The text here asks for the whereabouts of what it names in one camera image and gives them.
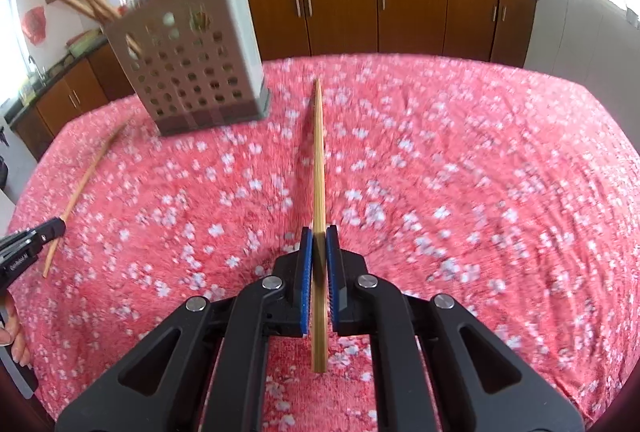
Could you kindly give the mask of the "person left hand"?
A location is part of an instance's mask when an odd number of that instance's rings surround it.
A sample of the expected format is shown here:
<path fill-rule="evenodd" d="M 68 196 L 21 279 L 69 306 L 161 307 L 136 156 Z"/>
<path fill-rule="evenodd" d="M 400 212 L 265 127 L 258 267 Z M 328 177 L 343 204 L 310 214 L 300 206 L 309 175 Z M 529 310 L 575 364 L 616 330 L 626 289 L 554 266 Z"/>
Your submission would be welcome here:
<path fill-rule="evenodd" d="M 14 362 L 21 366 L 29 366 L 32 363 L 32 356 L 11 293 L 5 293 L 1 297 L 1 305 L 6 310 L 6 321 L 1 326 L 1 345 L 10 347 Z"/>

